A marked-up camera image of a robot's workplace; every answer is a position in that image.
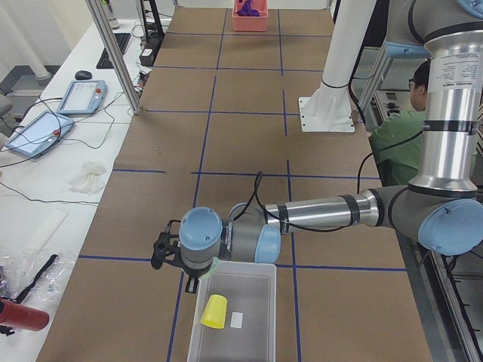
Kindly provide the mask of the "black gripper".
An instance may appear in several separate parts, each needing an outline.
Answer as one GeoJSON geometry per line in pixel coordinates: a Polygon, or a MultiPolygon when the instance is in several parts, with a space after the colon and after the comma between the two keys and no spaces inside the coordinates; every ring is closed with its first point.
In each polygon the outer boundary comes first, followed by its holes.
{"type": "Polygon", "coordinates": [[[187,265],[182,266],[182,270],[189,276],[186,282],[185,292],[186,293],[197,293],[199,278],[206,275],[211,269],[211,264],[203,268],[190,268],[187,265]]]}

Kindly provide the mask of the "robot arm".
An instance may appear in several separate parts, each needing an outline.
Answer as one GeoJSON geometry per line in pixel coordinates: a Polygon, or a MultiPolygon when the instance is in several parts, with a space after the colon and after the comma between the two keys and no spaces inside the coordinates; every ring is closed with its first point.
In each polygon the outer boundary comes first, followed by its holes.
{"type": "Polygon", "coordinates": [[[191,209],[180,222],[176,255],[188,293],[220,259],[274,263],[281,237],[297,230],[384,226],[446,256],[480,243],[482,205],[470,166],[482,93],[482,3],[390,2],[386,52],[430,60],[426,117],[416,134],[422,141],[417,174],[400,186],[315,200],[263,204],[253,193],[226,219],[207,207],[191,209]]]}

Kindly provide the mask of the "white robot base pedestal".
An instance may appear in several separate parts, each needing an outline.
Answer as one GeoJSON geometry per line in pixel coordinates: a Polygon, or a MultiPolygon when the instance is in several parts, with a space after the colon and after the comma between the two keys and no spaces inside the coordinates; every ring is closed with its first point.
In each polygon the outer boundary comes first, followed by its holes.
{"type": "Polygon", "coordinates": [[[321,84],[312,96],[299,99],[302,131],[355,131],[349,83],[376,3],[376,0],[340,3],[321,84]]]}

